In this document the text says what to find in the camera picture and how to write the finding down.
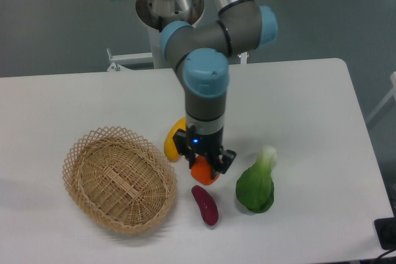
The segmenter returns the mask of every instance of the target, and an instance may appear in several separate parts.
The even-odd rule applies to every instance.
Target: white table
[[[238,156],[207,188],[214,229],[200,218],[187,162],[160,228],[113,234],[64,189],[62,165],[92,129],[123,126],[162,147],[184,115],[171,70],[0,79],[1,263],[317,263],[373,258],[373,221],[392,216],[345,63],[339,59],[230,67],[224,146]],[[262,145],[278,150],[275,203],[251,215],[235,182]]]

